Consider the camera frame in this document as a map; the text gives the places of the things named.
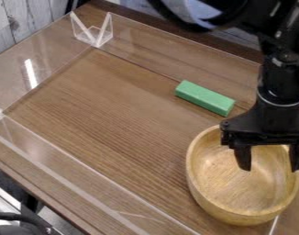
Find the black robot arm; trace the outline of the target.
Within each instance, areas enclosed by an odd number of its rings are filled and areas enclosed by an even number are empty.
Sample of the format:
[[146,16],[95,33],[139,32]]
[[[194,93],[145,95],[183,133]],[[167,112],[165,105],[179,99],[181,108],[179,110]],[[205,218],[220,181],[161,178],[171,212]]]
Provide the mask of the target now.
[[149,0],[170,22],[194,32],[238,28],[260,39],[264,63],[257,101],[221,122],[221,143],[240,168],[252,169],[252,148],[285,144],[299,171],[299,0]]

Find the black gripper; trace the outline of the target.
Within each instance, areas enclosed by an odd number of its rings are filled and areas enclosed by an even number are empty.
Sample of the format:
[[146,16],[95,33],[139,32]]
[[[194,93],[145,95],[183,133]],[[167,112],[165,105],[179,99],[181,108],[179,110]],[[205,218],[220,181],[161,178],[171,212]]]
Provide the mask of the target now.
[[221,122],[221,143],[234,149],[238,166],[252,171],[252,147],[292,145],[292,171],[299,171],[299,98],[281,100],[257,94],[253,108]]

